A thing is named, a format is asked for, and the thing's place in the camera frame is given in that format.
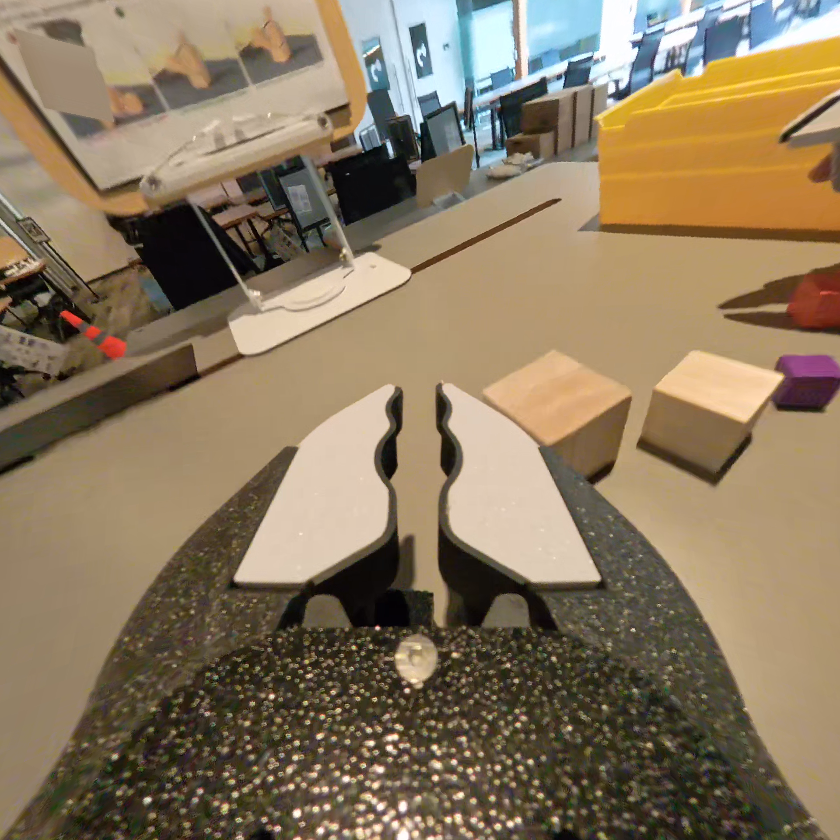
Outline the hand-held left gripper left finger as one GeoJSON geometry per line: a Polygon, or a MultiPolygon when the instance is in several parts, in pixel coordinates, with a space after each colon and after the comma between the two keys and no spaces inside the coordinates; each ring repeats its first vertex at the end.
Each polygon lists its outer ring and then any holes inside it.
{"type": "Polygon", "coordinates": [[[403,390],[387,384],[311,431],[295,450],[234,585],[331,595],[349,613],[384,594],[400,563],[392,478],[402,425],[403,390]]]}

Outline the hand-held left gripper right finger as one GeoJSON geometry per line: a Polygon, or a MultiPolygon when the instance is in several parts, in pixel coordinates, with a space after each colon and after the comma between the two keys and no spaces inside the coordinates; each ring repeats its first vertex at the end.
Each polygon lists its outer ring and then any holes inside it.
{"type": "Polygon", "coordinates": [[[518,595],[538,618],[546,595],[597,592],[598,569],[540,447],[451,383],[436,386],[444,471],[437,559],[463,618],[518,595]]]}

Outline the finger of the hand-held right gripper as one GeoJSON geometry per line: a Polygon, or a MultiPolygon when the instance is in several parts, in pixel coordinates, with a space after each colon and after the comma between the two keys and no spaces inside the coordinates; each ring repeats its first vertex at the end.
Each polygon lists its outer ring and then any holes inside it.
{"type": "Polygon", "coordinates": [[[839,90],[826,96],[782,130],[779,143],[792,149],[839,142],[839,90]]]}

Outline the large yellow bin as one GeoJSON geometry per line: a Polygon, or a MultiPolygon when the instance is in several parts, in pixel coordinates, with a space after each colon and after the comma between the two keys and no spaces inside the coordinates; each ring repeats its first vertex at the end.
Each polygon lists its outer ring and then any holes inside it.
{"type": "Polygon", "coordinates": [[[838,194],[810,181],[823,146],[780,142],[838,91],[838,37],[673,71],[596,118],[600,221],[838,236],[838,194]]]}

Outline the large wooden cube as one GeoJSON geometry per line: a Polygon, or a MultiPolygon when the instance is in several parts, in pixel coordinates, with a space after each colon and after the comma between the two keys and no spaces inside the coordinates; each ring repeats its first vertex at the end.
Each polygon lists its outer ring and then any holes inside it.
{"type": "Polygon", "coordinates": [[[632,393],[552,350],[487,386],[484,401],[585,478],[615,464],[632,393]]]}

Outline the red cube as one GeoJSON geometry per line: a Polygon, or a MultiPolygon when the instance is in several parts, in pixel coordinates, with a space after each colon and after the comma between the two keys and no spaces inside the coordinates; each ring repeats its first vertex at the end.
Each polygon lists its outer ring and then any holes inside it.
{"type": "Polygon", "coordinates": [[[800,329],[839,329],[839,271],[813,271],[804,276],[789,300],[787,315],[800,329]]]}

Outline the medium wooden cube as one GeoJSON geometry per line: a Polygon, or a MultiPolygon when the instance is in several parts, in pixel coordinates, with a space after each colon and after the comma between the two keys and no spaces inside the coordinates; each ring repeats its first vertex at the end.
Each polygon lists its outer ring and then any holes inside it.
{"type": "Polygon", "coordinates": [[[640,443],[716,476],[751,436],[783,374],[693,350],[656,384],[640,443]]]}

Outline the purple cube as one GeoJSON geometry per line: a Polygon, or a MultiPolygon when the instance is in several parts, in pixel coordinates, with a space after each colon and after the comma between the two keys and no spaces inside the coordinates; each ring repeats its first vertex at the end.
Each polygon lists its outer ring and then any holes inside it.
{"type": "Polygon", "coordinates": [[[782,409],[821,411],[839,388],[839,364],[826,354],[783,354],[775,370],[783,379],[771,397],[782,409]]]}

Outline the black table panel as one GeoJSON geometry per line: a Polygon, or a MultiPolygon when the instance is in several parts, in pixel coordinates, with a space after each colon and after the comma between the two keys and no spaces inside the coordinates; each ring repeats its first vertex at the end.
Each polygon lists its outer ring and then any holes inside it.
{"type": "Polygon", "coordinates": [[[197,378],[193,345],[178,343],[71,376],[1,411],[1,470],[197,378]]]}

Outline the cardboard boxes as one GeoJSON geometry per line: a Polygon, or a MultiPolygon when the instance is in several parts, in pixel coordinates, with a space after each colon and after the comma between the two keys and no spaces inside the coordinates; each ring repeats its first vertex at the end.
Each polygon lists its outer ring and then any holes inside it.
{"type": "Polygon", "coordinates": [[[587,84],[546,94],[523,104],[520,129],[506,140],[506,153],[530,154],[534,160],[596,141],[596,118],[606,110],[608,83],[587,84]]]}

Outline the striped traffic cone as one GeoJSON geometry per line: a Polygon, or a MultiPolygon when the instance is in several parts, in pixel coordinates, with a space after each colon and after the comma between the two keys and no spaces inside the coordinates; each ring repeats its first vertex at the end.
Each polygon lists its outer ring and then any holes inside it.
{"type": "Polygon", "coordinates": [[[61,310],[59,316],[84,338],[96,346],[106,357],[119,360],[127,351],[126,342],[102,331],[69,310],[61,310]]]}

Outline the framed sign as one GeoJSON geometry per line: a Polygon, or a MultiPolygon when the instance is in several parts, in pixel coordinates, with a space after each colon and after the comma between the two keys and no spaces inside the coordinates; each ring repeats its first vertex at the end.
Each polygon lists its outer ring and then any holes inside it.
{"type": "Polygon", "coordinates": [[[304,251],[309,252],[308,236],[311,233],[326,245],[324,234],[332,224],[333,206],[318,174],[313,173],[301,157],[279,165],[274,174],[304,251]]]}

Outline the black case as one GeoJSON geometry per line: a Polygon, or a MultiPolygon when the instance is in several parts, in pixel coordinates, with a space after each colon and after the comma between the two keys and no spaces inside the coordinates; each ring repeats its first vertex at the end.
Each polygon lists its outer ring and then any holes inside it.
{"type": "Polygon", "coordinates": [[[417,194],[416,176],[405,157],[384,147],[327,165],[344,226],[402,203],[417,194]]]}

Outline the printed paper sheet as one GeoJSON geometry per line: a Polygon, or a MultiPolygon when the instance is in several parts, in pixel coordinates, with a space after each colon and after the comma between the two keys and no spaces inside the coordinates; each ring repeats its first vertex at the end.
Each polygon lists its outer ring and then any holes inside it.
{"type": "Polygon", "coordinates": [[[1,362],[53,377],[67,359],[66,345],[1,326],[1,362]]]}

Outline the plywood panel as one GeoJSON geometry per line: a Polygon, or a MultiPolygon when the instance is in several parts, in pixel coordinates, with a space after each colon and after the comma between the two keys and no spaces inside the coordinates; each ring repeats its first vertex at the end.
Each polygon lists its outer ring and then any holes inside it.
{"type": "Polygon", "coordinates": [[[416,205],[446,209],[465,200],[475,149],[466,143],[423,162],[416,170],[416,205]]]}

